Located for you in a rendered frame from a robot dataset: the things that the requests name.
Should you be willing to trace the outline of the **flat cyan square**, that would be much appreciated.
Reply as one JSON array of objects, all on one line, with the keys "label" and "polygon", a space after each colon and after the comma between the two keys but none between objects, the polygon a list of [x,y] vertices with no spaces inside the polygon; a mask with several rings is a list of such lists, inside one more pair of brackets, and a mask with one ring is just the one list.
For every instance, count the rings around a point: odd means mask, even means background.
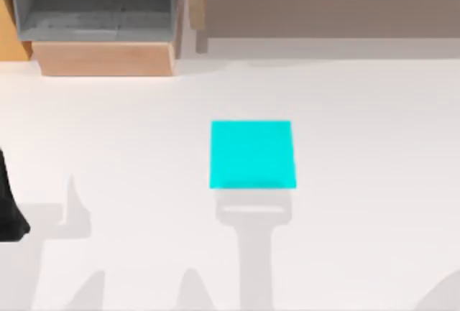
[{"label": "flat cyan square", "polygon": [[297,187],[290,121],[212,121],[209,158],[212,189]]}]

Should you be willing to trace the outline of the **pale wooden drawer front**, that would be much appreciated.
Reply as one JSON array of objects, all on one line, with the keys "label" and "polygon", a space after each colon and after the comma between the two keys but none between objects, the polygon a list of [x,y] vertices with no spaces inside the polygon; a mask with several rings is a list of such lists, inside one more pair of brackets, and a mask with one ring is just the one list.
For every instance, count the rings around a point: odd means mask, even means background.
[{"label": "pale wooden drawer front", "polygon": [[160,42],[33,42],[46,76],[171,76],[175,45]]}]

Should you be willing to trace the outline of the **wooden open shelf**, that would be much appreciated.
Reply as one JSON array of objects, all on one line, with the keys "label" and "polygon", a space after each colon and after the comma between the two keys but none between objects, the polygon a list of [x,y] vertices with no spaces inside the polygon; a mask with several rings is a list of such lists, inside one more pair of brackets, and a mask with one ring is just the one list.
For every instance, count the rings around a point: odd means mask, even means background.
[{"label": "wooden open shelf", "polygon": [[460,40],[460,0],[188,0],[198,44],[221,39]]}]

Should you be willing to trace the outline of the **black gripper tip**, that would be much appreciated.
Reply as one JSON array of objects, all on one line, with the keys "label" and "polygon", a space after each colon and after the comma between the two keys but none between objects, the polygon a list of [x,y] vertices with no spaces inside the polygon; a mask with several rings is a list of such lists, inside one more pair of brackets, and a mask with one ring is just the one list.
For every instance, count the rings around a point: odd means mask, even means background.
[{"label": "black gripper tip", "polygon": [[30,230],[12,194],[4,153],[0,149],[0,242],[18,242]]}]

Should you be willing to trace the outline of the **wooden cupboard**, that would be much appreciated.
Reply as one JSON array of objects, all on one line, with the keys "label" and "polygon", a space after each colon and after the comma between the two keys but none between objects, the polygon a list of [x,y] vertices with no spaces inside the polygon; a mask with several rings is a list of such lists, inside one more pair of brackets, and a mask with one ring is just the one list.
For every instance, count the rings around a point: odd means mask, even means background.
[{"label": "wooden cupboard", "polygon": [[12,0],[0,0],[0,62],[26,62],[31,56],[31,42],[17,36]]}]

